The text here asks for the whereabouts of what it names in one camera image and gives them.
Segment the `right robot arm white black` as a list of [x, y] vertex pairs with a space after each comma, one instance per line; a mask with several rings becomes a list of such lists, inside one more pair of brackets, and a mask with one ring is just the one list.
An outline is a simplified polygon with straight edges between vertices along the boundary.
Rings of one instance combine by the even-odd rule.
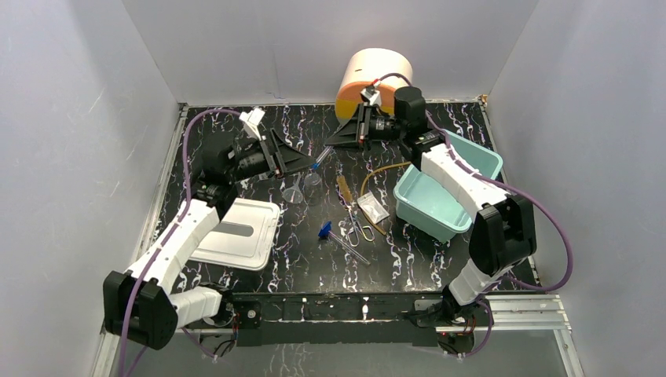
[[353, 116], [324, 143], [368, 149], [373, 141], [394, 141], [414, 168], [462, 206], [472, 220], [468, 262], [443, 288], [441, 302], [417, 309], [412, 320], [425, 327], [468, 319], [493, 284], [535, 253], [533, 205], [525, 196], [500, 188], [459, 154], [449, 132], [431, 119], [420, 89], [403, 86], [395, 90], [392, 115], [383, 112], [380, 103], [374, 83], [361, 89]]

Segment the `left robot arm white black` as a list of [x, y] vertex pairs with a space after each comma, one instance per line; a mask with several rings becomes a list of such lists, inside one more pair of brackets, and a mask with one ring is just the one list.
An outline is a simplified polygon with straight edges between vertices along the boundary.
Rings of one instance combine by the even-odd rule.
[[232, 208], [240, 181], [261, 175], [282, 178], [314, 163], [312, 156], [288, 145], [275, 130], [241, 141], [222, 135], [210, 139], [176, 217], [126, 271], [111, 271], [105, 278], [104, 329], [160, 350], [176, 330], [204, 318], [220, 320], [223, 288], [205, 284], [175, 294], [175, 279]]

